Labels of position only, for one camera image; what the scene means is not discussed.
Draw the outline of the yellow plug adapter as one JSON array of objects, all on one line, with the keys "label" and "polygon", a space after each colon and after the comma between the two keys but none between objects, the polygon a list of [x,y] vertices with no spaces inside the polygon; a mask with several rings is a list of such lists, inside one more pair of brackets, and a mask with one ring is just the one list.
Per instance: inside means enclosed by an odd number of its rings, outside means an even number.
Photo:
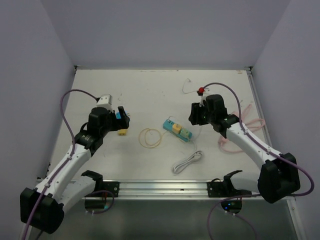
[{"label": "yellow plug adapter", "polygon": [[117,131],[117,134],[119,136],[126,136],[127,135],[128,130],[127,129],[120,129]]}]

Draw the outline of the teal power strip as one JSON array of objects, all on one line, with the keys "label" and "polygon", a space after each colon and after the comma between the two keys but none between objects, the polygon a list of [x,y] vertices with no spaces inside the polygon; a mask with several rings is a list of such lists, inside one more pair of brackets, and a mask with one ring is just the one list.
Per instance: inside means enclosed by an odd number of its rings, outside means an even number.
[{"label": "teal power strip", "polygon": [[162,125],[163,129],[170,132],[180,140],[184,142],[190,142],[192,140],[192,132],[182,125],[170,120],[166,119]]}]

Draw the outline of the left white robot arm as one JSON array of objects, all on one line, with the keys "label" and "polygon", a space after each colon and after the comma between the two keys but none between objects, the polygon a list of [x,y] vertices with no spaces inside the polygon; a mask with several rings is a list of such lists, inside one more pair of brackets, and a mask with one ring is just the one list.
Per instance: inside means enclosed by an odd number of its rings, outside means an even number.
[{"label": "left white robot arm", "polygon": [[74,184],[71,180],[102,146],[109,132],[129,128],[130,118],[122,106],[118,111],[94,107],[79,132],[74,136],[66,155],[54,170],[33,189],[20,194],[20,219],[25,226],[54,233],[63,222],[65,213],[87,195],[104,192],[101,174],[87,170]]}]

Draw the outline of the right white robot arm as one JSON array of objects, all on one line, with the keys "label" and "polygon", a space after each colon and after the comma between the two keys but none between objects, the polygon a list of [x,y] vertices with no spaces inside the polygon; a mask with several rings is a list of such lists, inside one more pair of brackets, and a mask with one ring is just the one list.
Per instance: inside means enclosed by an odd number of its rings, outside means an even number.
[{"label": "right white robot arm", "polygon": [[222,196],[258,193],[268,203],[289,196],[300,189],[296,158],[282,154],[256,137],[235,114],[229,114],[219,94],[200,94],[200,102],[191,105],[189,121],[192,125],[212,125],[215,132],[236,144],[256,164],[259,173],[235,170],[223,180],[211,181],[211,187]]}]

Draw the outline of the green plug on teal strip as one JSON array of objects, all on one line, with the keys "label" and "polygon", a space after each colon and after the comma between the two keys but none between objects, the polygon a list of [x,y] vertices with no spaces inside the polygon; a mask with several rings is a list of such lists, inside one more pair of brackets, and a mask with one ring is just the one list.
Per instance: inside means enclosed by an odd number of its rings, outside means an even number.
[{"label": "green plug on teal strip", "polygon": [[186,139],[187,141],[189,141],[192,137],[192,133],[187,130],[186,128],[182,128],[181,131],[180,131],[180,135]]}]

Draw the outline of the yellow plug on teal strip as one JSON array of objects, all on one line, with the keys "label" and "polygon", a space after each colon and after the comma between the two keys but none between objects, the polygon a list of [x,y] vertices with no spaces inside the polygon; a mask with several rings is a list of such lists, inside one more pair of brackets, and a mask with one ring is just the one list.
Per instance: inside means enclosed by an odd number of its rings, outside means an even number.
[{"label": "yellow plug on teal strip", "polygon": [[172,132],[173,133],[175,133],[175,134],[179,134],[180,132],[181,132],[181,130],[182,130],[182,126],[181,125],[179,125],[179,124],[177,124],[177,123],[174,123],[173,125],[172,125]]}]

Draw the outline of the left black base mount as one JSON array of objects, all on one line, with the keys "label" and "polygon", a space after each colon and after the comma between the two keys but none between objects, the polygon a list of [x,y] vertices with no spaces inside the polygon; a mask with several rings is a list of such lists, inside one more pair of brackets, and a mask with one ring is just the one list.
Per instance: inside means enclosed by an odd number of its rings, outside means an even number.
[{"label": "left black base mount", "polygon": [[98,191],[109,191],[114,195],[115,198],[117,198],[119,196],[119,190],[120,183],[118,181],[102,181],[98,184],[98,186],[95,187],[93,195],[95,197],[111,198],[112,195],[110,193],[97,193]]}]

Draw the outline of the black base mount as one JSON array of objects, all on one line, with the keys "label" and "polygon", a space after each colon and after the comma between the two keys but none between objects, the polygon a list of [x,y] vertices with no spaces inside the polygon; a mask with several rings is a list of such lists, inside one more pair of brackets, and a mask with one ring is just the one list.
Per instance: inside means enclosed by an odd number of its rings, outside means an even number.
[{"label": "black base mount", "polygon": [[102,181],[98,184],[98,186],[95,187],[93,195],[95,197],[111,198],[112,195],[110,193],[97,193],[98,191],[109,191],[114,195],[115,198],[117,198],[119,196],[119,190],[120,183],[118,181]]},{"label": "black base mount", "polygon": [[234,196],[251,195],[248,190],[237,190],[228,181],[215,178],[206,183],[209,198],[229,198]]}]

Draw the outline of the aluminium front rail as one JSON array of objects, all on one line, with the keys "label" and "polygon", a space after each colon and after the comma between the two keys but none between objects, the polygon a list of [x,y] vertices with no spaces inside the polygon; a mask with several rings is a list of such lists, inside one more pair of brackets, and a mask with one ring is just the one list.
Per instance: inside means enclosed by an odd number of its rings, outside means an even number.
[{"label": "aluminium front rail", "polygon": [[[81,176],[68,181],[56,179],[48,183],[49,178],[37,180],[35,187],[31,189],[45,196],[51,196],[58,203],[65,203],[71,199],[111,200],[114,195],[107,191],[111,197],[94,196],[96,181],[88,176]],[[208,197],[208,180],[118,180],[119,193],[117,200],[213,200],[222,199]]]}]

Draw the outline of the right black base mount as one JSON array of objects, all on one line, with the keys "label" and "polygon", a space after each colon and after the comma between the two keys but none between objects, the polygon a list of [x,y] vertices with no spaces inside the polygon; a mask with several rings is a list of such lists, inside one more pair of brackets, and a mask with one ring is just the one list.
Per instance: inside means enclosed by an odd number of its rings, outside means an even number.
[{"label": "right black base mount", "polygon": [[228,181],[215,178],[206,183],[209,198],[229,198],[234,196],[251,195],[248,190],[237,190]]}]

